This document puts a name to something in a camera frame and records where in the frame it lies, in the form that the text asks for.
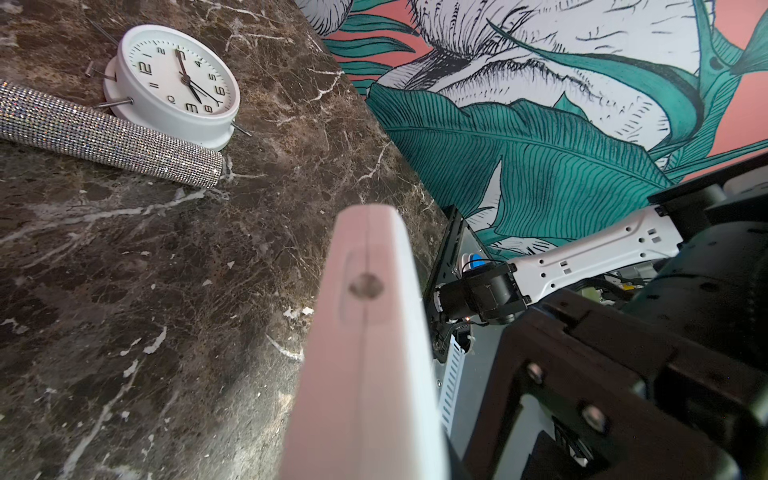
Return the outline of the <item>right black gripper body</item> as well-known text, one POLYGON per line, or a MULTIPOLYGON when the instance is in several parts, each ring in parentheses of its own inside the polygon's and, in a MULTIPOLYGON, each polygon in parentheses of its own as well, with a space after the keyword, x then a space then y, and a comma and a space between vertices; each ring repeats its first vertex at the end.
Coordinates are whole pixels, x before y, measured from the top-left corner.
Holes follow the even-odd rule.
POLYGON ((574 479, 763 479, 767 376, 660 327, 570 291, 507 325, 464 454, 493 477, 532 396, 593 454, 568 466, 556 443, 534 456, 574 479))

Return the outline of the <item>white remote control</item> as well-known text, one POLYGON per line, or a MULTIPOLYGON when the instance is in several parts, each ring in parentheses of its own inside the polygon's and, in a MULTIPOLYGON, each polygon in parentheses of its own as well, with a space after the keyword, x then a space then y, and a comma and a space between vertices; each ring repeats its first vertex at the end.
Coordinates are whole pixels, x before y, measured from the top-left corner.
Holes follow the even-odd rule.
POLYGON ((450 475, 421 287, 391 206, 356 205, 336 218, 279 475, 450 475))

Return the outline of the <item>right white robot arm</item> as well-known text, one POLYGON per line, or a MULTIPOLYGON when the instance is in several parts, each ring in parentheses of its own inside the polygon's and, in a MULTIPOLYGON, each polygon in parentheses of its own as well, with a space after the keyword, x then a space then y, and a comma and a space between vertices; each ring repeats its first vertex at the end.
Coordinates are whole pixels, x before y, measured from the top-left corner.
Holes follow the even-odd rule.
POLYGON ((654 194, 542 254, 461 257, 451 217, 425 295, 434 357, 456 332, 500 341, 452 479, 491 479, 533 398, 520 479, 767 475, 767 158, 654 194))

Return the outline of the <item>blue push button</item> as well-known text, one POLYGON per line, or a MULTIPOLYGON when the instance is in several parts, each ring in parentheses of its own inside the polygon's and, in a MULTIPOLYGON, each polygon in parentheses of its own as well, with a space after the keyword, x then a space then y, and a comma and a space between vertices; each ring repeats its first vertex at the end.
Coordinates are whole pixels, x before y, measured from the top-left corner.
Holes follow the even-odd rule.
POLYGON ((463 254, 461 258, 461 272, 470 271, 474 268, 486 265, 489 262, 489 259, 484 258, 476 253, 463 254))

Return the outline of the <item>white alarm clock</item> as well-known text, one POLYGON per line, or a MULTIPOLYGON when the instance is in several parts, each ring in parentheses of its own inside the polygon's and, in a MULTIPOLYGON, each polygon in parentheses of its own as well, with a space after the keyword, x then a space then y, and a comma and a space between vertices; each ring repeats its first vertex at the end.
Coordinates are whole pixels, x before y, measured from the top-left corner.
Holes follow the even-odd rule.
POLYGON ((220 151, 244 130, 241 92, 225 62, 201 41, 170 27, 128 30, 100 73, 106 106, 119 118, 220 151))

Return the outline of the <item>glitter microphone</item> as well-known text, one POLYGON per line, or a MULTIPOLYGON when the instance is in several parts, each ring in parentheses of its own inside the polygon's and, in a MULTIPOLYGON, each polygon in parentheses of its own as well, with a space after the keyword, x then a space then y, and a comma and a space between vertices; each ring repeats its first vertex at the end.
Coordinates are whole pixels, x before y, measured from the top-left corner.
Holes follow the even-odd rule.
POLYGON ((222 154, 7 80, 1 138, 200 188, 217 184, 222 154))

